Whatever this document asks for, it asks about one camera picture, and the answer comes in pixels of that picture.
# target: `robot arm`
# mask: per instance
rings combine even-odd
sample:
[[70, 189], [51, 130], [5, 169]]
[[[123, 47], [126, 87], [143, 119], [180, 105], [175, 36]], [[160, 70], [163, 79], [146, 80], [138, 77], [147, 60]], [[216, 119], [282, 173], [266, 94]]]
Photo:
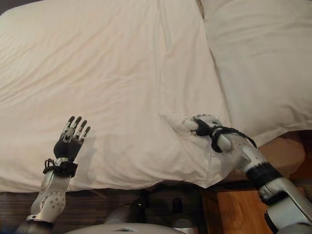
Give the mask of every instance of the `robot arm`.
[[258, 189], [269, 206], [265, 219], [274, 233], [312, 233], [312, 204], [293, 183], [282, 175], [257, 150], [254, 141], [236, 129], [223, 127], [214, 116], [193, 117], [197, 136], [212, 138], [212, 148], [228, 155]]
[[75, 117], [71, 117], [65, 125], [58, 142], [54, 146], [56, 161], [48, 159], [45, 162], [43, 173], [45, 178], [41, 184], [39, 195], [31, 207], [31, 214], [26, 222], [20, 225], [18, 234], [49, 234], [56, 218], [65, 207], [65, 192], [69, 181], [75, 176], [77, 164], [74, 160], [82, 147], [84, 140], [90, 131], [83, 121], [78, 131], [76, 128], [81, 117], [73, 123]]

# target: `wooden nightstand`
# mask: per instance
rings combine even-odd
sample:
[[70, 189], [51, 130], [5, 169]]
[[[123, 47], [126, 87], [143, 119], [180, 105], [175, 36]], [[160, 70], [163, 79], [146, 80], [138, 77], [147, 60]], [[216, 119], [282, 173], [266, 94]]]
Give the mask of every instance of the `wooden nightstand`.
[[267, 206], [257, 191], [203, 192], [210, 234], [271, 234], [264, 220]]

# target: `white comforter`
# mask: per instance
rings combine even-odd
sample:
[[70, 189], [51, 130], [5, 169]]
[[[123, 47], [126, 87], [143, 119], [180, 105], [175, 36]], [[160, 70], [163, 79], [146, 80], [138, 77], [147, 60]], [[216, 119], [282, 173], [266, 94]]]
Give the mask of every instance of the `white comforter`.
[[92, 131], [70, 189], [203, 187], [221, 158], [161, 116], [229, 124], [194, 0], [45, 0], [0, 17], [0, 191], [37, 191], [71, 115]]

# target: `robotic hand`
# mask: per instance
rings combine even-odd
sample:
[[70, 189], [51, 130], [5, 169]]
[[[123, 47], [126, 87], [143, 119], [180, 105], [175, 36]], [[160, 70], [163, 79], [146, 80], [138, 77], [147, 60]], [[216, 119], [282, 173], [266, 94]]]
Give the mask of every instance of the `robotic hand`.
[[20, 225], [18, 234], [48, 234], [51, 232], [56, 218], [65, 207], [65, 192], [69, 181], [75, 176], [77, 164], [74, 160], [79, 153], [90, 127], [83, 132], [87, 121], [72, 116], [66, 123], [58, 142], [54, 146], [56, 161], [45, 161], [43, 173], [45, 178], [41, 184], [39, 195], [31, 207], [31, 215]]
[[222, 126], [211, 115], [194, 116], [192, 121], [198, 124], [194, 133], [211, 137], [212, 149], [231, 157], [236, 168], [254, 183], [269, 206], [265, 219], [273, 233], [312, 234], [312, 204], [265, 159], [251, 138]]

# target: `pillow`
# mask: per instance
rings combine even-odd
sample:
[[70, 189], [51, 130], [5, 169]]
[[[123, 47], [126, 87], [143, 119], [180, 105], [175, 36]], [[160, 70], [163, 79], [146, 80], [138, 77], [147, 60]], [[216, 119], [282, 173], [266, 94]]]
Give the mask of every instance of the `pillow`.
[[215, 9], [205, 9], [206, 31], [233, 126], [259, 145], [312, 129], [312, 1], [233, 0]]

